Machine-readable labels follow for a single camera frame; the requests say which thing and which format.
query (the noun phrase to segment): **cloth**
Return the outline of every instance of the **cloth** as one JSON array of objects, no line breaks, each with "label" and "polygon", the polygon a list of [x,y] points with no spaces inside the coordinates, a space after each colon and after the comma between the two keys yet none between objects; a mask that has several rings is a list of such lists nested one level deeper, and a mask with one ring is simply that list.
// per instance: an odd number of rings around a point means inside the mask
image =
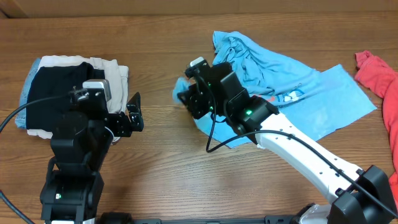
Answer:
[{"label": "cloth", "polygon": [[[94,69],[83,62],[79,66],[42,67],[37,72],[30,87],[27,102],[50,96],[65,95],[74,88],[83,88],[83,82],[89,79],[104,79],[103,70]],[[26,108],[26,128],[43,129],[50,132],[62,115],[71,108],[70,99],[65,97]]]},{"label": "cloth", "polygon": [[[106,104],[108,111],[110,113],[118,113],[120,111],[125,112],[128,100],[128,94],[129,94],[128,90],[129,68],[127,66],[118,65],[117,60],[108,61],[94,57],[84,58],[81,56],[64,56],[64,55],[44,56],[39,62],[39,66],[37,67],[37,69],[41,67],[54,67],[54,66],[59,66],[59,67],[77,66],[80,65],[82,62],[90,63],[94,67],[94,69],[104,70],[105,78],[109,81],[111,96],[112,96],[112,99],[109,100]],[[23,91],[28,93],[29,88],[30,85],[25,86]],[[19,122],[26,123],[25,119],[21,119],[19,120]],[[50,139],[52,137],[51,132],[47,132],[41,129],[30,129],[27,130],[27,133],[28,135],[39,136],[43,139]]]},{"label": "cloth", "polygon": [[358,73],[355,79],[383,98],[383,120],[390,134],[390,147],[395,172],[389,182],[398,206],[398,72],[369,51],[356,53]]},{"label": "cloth", "polygon": [[[317,141],[343,128],[376,107],[351,76],[337,65],[325,72],[316,71],[303,63],[271,52],[239,32],[214,32],[217,53],[213,65],[229,62],[242,86],[251,95],[259,95],[279,107],[288,119]],[[179,78],[173,91],[187,90],[189,82]],[[197,127],[209,135],[212,120],[208,113],[195,120]],[[236,134],[226,123],[216,123],[213,137],[225,141]],[[235,147],[250,142],[241,138],[227,144]]]},{"label": "cloth", "polygon": [[[40,59],[37,58],[30,68],[29,73],[25,79],[24,87],[22,88],[21,97],[19,98],[19,106],[22,106],[27,103],[27,95],[29,94],[30,86],[36,73],[39,69]],[[17,114],[15,118],[15,124],[18,128],[26,128],[26,109],[23,109],[21,112]]]}]

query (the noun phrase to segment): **black shirt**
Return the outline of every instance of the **black shirt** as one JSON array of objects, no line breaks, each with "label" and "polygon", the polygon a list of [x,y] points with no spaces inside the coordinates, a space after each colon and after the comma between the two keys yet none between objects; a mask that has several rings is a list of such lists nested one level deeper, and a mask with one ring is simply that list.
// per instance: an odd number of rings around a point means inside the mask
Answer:
[{"label": "black shirt", "polygon": [[[104,70],[94,69],[86,62],[79,66],[42,67],[32,81],[27,102],[65,95],[73,88],[83,88],[83,82],[92,78],[104,79]],[[67,97],[28,106],[26,128],[52,131],[62,114],[69,111],[70,107],[70,99]]]}]

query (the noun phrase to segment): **denim fabric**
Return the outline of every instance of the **denim fabric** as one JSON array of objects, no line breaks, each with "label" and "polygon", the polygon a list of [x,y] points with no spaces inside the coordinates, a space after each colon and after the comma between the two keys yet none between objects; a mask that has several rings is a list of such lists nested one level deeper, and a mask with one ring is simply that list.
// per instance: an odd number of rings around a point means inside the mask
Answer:
[{"label": "denim fabric", "polygon": [[[39,67],[40,58],[37,58],[30,68],[29,73],[25,79],[25,84],[22,89],[21,97],[19,98],[19,106],[22,106],[27,103],[27,95],[29,94],[30,86],[32,84],[33,79],[36,76],[37,69]],[[23,109],[21,112],[17,114],[15,119],[15,124],[18,128],[26,129],[26,109]]]}]

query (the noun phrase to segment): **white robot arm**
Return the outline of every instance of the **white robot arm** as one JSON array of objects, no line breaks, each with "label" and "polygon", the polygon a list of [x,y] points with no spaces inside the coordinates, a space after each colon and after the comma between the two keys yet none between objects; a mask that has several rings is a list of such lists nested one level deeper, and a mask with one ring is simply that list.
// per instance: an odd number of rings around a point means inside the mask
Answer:
[{"label": "white robot arm", "polygon": [[[270,129],[275,131],[283,131],[293,134],[294,136],[311,145],[320,154],[339,167],[351,179],[358,179],[357,170],[361,170],[355,164],[349,163],[341,159],[314,140],[310,139],[300,130],[298,130],[284,114],[272,114],[261,123],[262,129]],[[306,177],[332,204],[337,198],[337,190],[346,190],[351,183],[336,173],[325,161],[321,160],[317,155],[310,151],[307,147],[299,142],[280,134],[264,133],[256,134],[258,145],[264,147],[287,161],[292,167],[297,169],[304,177]]]}]

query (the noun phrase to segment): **stack of folded clothes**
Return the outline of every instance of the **stack of folded clothes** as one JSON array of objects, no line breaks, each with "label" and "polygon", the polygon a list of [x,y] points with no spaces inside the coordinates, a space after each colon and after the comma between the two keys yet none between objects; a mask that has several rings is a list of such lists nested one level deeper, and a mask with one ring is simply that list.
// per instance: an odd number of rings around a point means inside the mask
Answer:
[{"label": "stack of folded clothes", "polygon": [[[36,59],[25,80],[19,106],[34,100],[68,93],[82,88],[89,79],[107,79],[112,98],[106,103],[110,113],[126,110],[129,68],[117,60],[84,58],[81,56],[44,56]],[[16,118],[18,128],[44,139],[52,137],[52,128],[62,114],[70,110],[69,99],[32,105]]]}]

